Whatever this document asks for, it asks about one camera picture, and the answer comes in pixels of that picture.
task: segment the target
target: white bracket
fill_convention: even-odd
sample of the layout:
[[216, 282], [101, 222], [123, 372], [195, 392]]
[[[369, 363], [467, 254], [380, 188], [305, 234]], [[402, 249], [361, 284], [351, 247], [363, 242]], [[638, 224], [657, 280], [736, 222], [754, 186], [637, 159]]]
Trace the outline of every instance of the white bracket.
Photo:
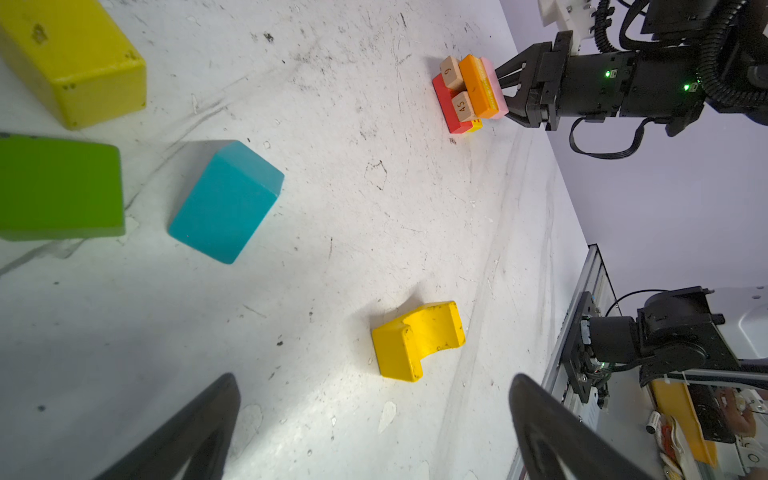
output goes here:
[[557, 23], [559, 31], [574, 32], [571, 55], [578, 54], [583, 40], [594, 37], [591, 0], [538, 0], [538, 10], [545, 27]]

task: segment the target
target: stack of blocks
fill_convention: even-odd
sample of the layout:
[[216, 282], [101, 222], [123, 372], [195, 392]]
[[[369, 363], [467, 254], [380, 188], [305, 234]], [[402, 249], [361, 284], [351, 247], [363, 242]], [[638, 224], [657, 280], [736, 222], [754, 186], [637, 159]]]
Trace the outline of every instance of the stack of blocks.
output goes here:
[[493, 65], [485, 57], [467, 55], [460, 62], [446, 58], [432, 85], [452, 134], [477, 131], [482, 118], [502, 118], [509, 112]]

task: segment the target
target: orange block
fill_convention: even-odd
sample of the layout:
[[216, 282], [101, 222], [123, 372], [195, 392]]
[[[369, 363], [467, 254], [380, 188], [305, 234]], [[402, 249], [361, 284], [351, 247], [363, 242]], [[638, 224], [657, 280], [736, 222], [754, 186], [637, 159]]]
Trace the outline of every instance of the orange block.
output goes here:
[[458, 64], [464, 77], [469, 100], [480, 118], [491, 118], [498, 113], [498, 103], [493, 95], [493, 88], [485, 73], [482, 61], [474, 55], [467, 55]]

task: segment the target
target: cable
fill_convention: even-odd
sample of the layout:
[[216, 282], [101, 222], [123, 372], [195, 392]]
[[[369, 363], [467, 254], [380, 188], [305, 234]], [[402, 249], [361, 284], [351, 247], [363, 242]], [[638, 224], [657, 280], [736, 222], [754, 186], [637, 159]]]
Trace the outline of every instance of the cable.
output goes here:
[[594, 11], [594, 44], [597, 45], [600, 53], [619, 51], [608, 40], [607, 29], [613, 23], [609, 17], [614, 13], [614, 10], [610, 7], [611, 0], [600, 0], [598, 7]]
[[[631, 3], [627, 3], [627, 2], [626, 2], [626, 0], [616, 0], [616, 1], [617, 1], [617, 2], [619, 2], [619, 3], [621, 3], [623, 6], [625, 6], [625, 7], [627, 7], [627, 8], [632, 8], [632, 4], [631, 4]], [[643, 12], [642, 10], [640, 10], [640, 15], [643, 15], [643, 16], [645, 16], [645, 12]]]
[[632, 145], [630, 145], [627, 150], [619, 151], [613, 154], [590, 154], [580, 149], [576, 145], [576, 140], [574, 139], [574, 130], [576, 130], [576, 125], [579, 125], [581, 121], [586, 119], [586, 117], [579, 117], [576, 119], [574, 124], [571, 125], [571, 135], [568, 137], [568, 142], [571, 144], [571, 150], [577, 154], [588, 155], [590, 157], [599, 158], [601, 160], [621, 160], [622, 158], [627, 158], [632, 155], [637, 151], [638, 148], [640, 148], [640, 143], [643, 141], [643, 135], [645, 135], [645, 125], [652, 121], [656, 121], [653, 118], [646, 118], [640, 122], [640, 126], [637, 127], [637, 130], [634, 131], [634, 139], [632, 140]]
[[730, 24], [747, 0], [726, 0], [710, 23], [699, 50], [699, 77], [704, 91], [715, 101], [733, 107], [759, 107], [768, 104], [768, 91], [742, 91], [730, 87], [717, 73], [717, 59], [725, 45]]
[[613, 309], [614, 309], [614, 307], [615, 307], [616, 305], [618, 305], [620, 301], [624, 300], [625, 298], [627, 298], [627, 297], [628, 297], [628, 296], [630, 296], [630, 295], [635, 295], [636, 293], [646, 293], [646, 292], [668, 292], [668, 291], [669, 291], [669, 290], [659, 290], [658, 288], [650, 288], [650, 289], [645, 289], [645, 290], [635, 290], [634, 292], [629, 292], [628, 294], [626, 294], [626, 295], [622, 296], [620, 299], [618, 299], [618, 300], [616, 300], [615, 302], [613, 302], [613, 304], [612, 304], [611, 306], [609, 306], [609, 307], [608, 307], [608, 310], [607, 310], [607, 312], [605, 312], [605, 315], [603, 315], [603, 316], [608, 316], [608, 314], [609, 314], [609, 313], [611, 313], [611, 310], [613, 310]]
[[619, 30], [619, 45], [624, 50], [657, 50], [680, 44], [679, 40], [638, 41], [627, 37], [627, 29], [649, 3], [650, 0], [634, 0], [634, 3], [630, 5], [627, 14], [624, 16], [624, 21], [621, 22], [621, 29]]
[[625, 363], [624, 365], [619, 366], [608, 366], [604, 369], [599, 369], [597, 372], [584, 372], [584, 374], [587, 376], [588, 379], [602, 379], [606, 375], [610, 375], [611, 373], [616, 372], [626, 372], [627, 370], [632, 370], [634, 367], [638, 365], [643, 365], [646, 362], [650, 362], [655, 357], [653, 356], [647, 356], [641, 359], [634, 359], [629, 363]]

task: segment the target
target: stain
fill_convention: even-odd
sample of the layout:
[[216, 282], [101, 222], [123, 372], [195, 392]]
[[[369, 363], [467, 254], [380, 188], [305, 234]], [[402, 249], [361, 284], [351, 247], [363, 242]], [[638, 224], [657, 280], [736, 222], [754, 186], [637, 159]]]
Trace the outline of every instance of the stain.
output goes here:
[[242, 455], [259, 432], [263, 418], [261, 407], [255, 403], [244, 406], [240, 410], [240, 413], [237, 414], [234, 432], [232, 433], [232, 442], [230, 443], [228, 455], [230, 458], [238, 458]]
[[392, 424], [392, 421], [395, 419], [395, 415], [397, 415], [397, 405], [392, 402], [385, 403], [384, 408], [382, 409], [382, 416], [379, 418], [380, 435], [390, 424]]
[[45, 34], [45, 29], [39, 23], [36, 23], [35, 26], [32, 27], [32, 40], [38, 45], [43, 45], [48, 40], [48, 36]]

